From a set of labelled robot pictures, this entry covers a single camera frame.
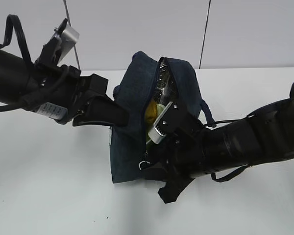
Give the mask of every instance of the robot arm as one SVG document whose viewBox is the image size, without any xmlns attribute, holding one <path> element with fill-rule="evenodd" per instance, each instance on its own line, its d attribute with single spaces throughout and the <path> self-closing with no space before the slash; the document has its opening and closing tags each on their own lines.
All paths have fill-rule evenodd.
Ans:
<svg viewBox="0 0 294 235">
<path fill-rule="evenodd" d="M 1 50 L 8 46 L 15 30 L 22 57 Z M 128 113 L 107 95 L 108 80 L 96 74 L 80 76 L 72 66 L 57 64 L 73 48 L 79 34 L 65 19 L 32 63 L 20 20 L 9 15 L 0 44 L 0 112 L 23 108 L 73 126 L 97 124 L 125 126 Z"/>
<path fill-rule="evenodd" d="M 165 203 L 176 201 L 195 177 L 211 174 L 214 181 L 225 182 L 250 166 L 293 159 L 294 83 L 290 98 L 226 122 L 232 123 L 210 130 L 182 101 L 166 106 L 149 132 L 158 145 L 141 164 L 149 179 L 167 182 L 158 191 Z M 217 172 L 234 167 L 239 168 L 216 178 Z"/>
</svg>

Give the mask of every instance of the white label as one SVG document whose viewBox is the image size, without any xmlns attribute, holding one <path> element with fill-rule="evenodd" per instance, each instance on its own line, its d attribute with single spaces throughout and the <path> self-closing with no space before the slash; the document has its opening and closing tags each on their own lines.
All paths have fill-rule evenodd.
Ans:
<svg viewBox="0 0 294 235">
<path fill-rule="evenodd" d="M 36 113 L 55 120 L 61 120 L 65 116 L 65 114 L 67 114 L 67 112 L 67 108 L 52 103 L 45 103 L 39 107 Z"/>
</svg>

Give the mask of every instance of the blue denim pouch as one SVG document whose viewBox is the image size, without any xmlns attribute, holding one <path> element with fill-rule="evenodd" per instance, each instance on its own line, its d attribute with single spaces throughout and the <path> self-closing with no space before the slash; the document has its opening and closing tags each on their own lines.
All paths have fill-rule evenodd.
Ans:
<svg viewBox="0 0 294 235">
<path fill-rule="evenodd" d="M 175 81 L 179 98 L 186 103 L 189 113 L 198 117 L 202 110 L 207 123 L 214 122 L 208 105 L 201 98 L 196 73 L 187 61 L 161 58 L 157 62 L 143 52 L 137 52 L 121 84 L 113 91 L 115 102 L 129 112 L 126 127 L 112 127 L 110 164 L 113 183 L 144 178 L 139 163 L 146 152 L 145 111 L 155 92 L 164 60 Z"/>
</svg>

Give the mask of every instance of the yellow object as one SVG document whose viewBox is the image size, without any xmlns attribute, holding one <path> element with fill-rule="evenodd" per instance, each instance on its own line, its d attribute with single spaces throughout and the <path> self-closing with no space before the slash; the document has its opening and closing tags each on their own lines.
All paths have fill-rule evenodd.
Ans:
<svg viewBox="0 0 294 235">
<path fill-rule="evenodd" d="M 157 103 L 151 99 L 145 112 L 145 123 L 153 124 L 157 119 L 157 113 Z"/>
</svg>

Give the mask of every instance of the white table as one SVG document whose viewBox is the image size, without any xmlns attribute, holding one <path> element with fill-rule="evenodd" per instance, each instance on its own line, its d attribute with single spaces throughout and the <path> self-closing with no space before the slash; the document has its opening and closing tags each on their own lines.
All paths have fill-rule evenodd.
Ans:
<svg viewBox="0 0 294 235">
<path fill-rule="evenodd" d="M 110 95 L 124 71 L 97 74 L 109 79 Z M 294 68 L 197 75 L 222 120 L 287 98 Z M 112 184 L 108 139 L 107 127 L 62 126 L 22 110 L 0 114 L 0 235 L 294 235 L 294 160 L 223 184 L 200 177 L 165 205 L 162 183 Z"/>
</svg>

